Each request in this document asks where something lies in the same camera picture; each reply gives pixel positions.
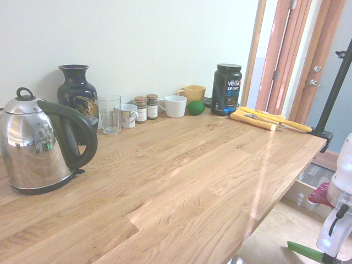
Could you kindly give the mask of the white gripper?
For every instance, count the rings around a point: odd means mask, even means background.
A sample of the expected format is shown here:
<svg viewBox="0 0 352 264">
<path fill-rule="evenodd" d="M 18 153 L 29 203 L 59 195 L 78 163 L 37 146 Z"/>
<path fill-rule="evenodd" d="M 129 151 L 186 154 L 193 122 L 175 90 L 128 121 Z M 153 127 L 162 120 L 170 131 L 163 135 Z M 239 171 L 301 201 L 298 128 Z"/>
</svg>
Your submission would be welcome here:
<svg viewBox="0 0 352 264">
<path fill-rule="evenodd" d="M 337 212 L 338 210 L 333 210 L 328 215 L 317 239 L 317 247 L 324 252 L 322 258 L 322 263 L 324 264 L 341 263 L 336 256 L 351 233 L 351 214 L 346 213 L 341 219 L 337 220 L 333 227 L 332 234 L 329 235 L 330 228 L 333 221 L 336 219 Z"/>
</svg>

